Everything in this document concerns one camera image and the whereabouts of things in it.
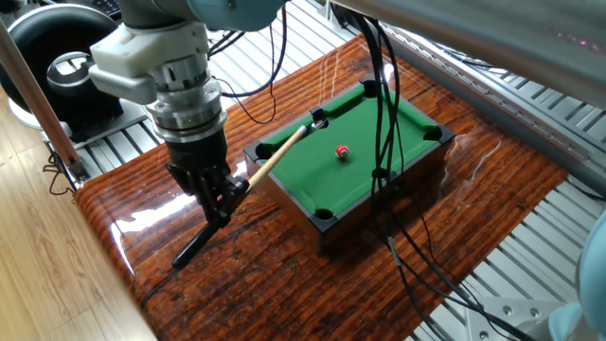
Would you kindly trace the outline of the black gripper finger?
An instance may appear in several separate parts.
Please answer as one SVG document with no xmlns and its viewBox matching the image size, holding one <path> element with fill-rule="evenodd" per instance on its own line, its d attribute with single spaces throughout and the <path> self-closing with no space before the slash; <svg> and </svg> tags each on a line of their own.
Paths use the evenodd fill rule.
<svg viewBox="0 0 606 341">
<path fill-rule="evenodd" d="M 219 206 L 219 227 L 225 227 L 231 216 L 246 197 L 249 183 L 241 176 L 228 175 L 223 183 L 223 193 Z"/>
<path fill-rule="evenodd" d="M 196 198 L 206 220 L 216 223 L 220 218 L 219 196 L 222 194 L 223 171 L 217 166 L 184 170 L 172 163 L 168 163 L 166 168 L 182 191 Z"/>
</svg>

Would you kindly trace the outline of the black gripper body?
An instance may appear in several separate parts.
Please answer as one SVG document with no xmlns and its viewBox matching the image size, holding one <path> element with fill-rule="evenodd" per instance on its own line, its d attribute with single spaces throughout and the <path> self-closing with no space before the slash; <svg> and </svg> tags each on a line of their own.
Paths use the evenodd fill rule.
<svg viewBox="0 0 606 341">
<path fill-rule="evenodd" d="M 191 175 L 208 183 L 223 183 L 231 174 L 226 161 L 224 128 L 192 142 L 167 142 L 170 162 L 167 169 L 178 177 Z"/>
</svg>

